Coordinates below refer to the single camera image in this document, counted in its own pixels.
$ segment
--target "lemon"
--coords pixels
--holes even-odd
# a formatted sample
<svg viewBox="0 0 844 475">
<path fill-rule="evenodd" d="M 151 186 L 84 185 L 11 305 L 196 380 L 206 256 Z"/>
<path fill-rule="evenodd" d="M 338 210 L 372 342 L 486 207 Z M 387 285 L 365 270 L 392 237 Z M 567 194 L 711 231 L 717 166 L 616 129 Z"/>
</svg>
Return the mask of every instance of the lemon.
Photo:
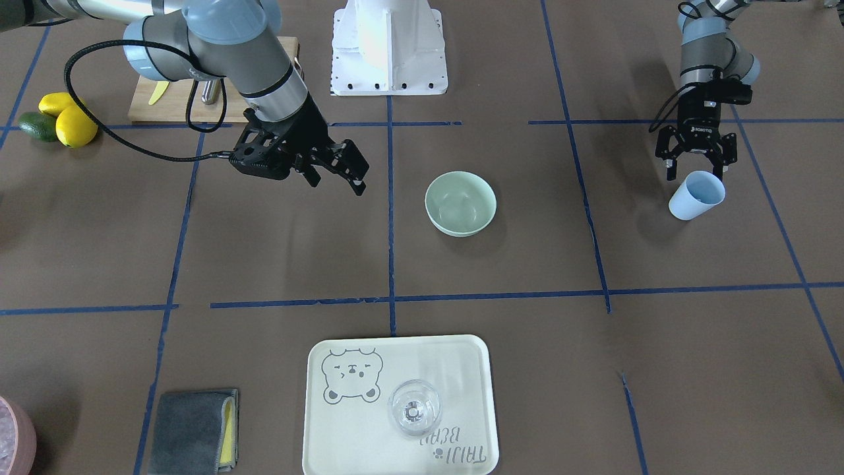
<svg viewBox="0 0 844 475">
<path fill-rule="evenodd" d="M 42 142 L 55 142 L 56 118 L 40 112 L 24 112 L 18 117 L 20 129 Z"/>
<path fill-rule="evenodd" d="M 97 124 L 76 104 L 68 106 L 56 119 L 56 136 L 63 144 L 74 149 L 88 144 L 97 135 L 97 130 Z"/>
<path fill-rule="evenodd" d="M 67 92 L 53 92 L 41 97 L 38 103 L 38 110 L 53 117 L 58 117 L 65 109 L 76 105 L 73 98 Z"/>
</svg>

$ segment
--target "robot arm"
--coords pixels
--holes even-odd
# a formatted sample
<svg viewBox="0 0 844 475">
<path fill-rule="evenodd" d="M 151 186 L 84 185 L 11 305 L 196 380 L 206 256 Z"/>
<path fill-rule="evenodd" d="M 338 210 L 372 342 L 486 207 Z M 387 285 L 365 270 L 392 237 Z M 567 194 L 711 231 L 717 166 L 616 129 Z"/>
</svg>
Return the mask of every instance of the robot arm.
<svg viewBox="0 0 844 475">
<path fill-rule="evenodd" d="M 320 166 L 365 189 L 369 164 L 354 142 L 328 137 L 322 114 L 276 34 L 275 0 L 0 0 L 0 31 L 56 17 L 108 18 L 128 23 L 123 39 L 130 64 L 153 80 L 226 77 L 246 99 L 248 124 L 227 155 L 240 172 L 285 179 L 293 169 L 316 187 Z M 174 52 L 139 46 L 172 46 Z"/>
<path fill-rule="evenodd" d="M 679 5 L 683 46 L 681 86 L 675 93 L 679 95 L 677 127 L 668 125 L 660 130 L 655 153 L 665 161 L 668 180 L 677 177 L 677 158 L 684 152 L 704 155 L 718 178 L 736 161 L 735 134 L 721 136 L 718 126 L 721 104 L 749 104 L 753 96 L 750 85 L 759 76 L 759 61 L 729 30 L 752 2 L 695 0 Z M 671 138 L 677 144 L 669 149 Z"/>
</svg>

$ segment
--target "wooden cutting board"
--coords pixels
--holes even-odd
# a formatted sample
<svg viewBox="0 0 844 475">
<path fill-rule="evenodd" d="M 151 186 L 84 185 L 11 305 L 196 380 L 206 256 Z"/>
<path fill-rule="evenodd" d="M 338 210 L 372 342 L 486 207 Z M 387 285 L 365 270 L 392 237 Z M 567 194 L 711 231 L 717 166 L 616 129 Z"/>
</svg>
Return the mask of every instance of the wooden cutting board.
<svg viewBox="0 0 844 475">
<path fill-rule="evenodd" d="M 299 56 L 299 40 L 291 36 L 280 36 L 281 46 L 287 52 L 287 56 L 296 58 Z M 229 123 L 245 123 L 243 110 L 247 108 L 246 101 L 237 93 L 231 82 L 224 79 L 226 94 L 229 104 L 226 107 L 225 121 Z M 149 98 L 153 95 L 156 81 L 146 79 L 143 76 L 138 78 L 138 86 L 132 96 L 132 104 L 129 105 L 129 120 L 132 122 L 185 122 L 185 107 L 187 97 L 191 92 L 193 81 L 184 79 L 170 83 L 164 95 L 152 106 Z M 206 106 L 202 101 L 204 83 L 197 86 L 197 94 L 193 99 L 191 120 L 195 123 L 210 122 L 216 123 L 219 114 L 223 111 L 223 95 L 220 94 L 217 102 Z"/>
</svg>

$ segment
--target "pink bowl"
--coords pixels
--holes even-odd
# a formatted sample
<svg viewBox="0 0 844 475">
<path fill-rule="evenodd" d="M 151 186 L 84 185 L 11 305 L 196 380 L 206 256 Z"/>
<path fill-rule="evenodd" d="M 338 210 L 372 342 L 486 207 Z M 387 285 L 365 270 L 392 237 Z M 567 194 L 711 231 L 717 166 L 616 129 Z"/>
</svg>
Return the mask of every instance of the pink bowl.
<svg viewBox="0 0 844 475">
<path fill-rule="evenodd" d="M 0 396 L 0 405 L 8 407 L 14 421 L 15 448 L 8 475 L 27 475 L 35 459 L 35 427 L 23 409 Z"/>
</svg>

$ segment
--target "yellow lemon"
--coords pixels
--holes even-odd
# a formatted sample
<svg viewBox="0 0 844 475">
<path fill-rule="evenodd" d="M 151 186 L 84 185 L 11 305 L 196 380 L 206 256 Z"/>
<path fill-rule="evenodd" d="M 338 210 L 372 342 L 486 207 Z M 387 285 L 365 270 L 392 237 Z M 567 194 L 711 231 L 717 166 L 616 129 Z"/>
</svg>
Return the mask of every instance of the yellow lemon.
<svg viewBox="0 0 844 475">
<path fill-rule="evenodd" d="M 63 110 L 56 119 L 56 136 L 60 142 L 71 148 L 88 144 L 97 135 L 97 130 L 97 124 L 76 104 Z"/>
<path fill-rule="evenodd" d="M 38 103 L 38 110 L 47 115 L 58 117 L 65 109 L 76 105 L 73 98 L 67 92 L 53 92 L 41 97 Z"/>
</svg>

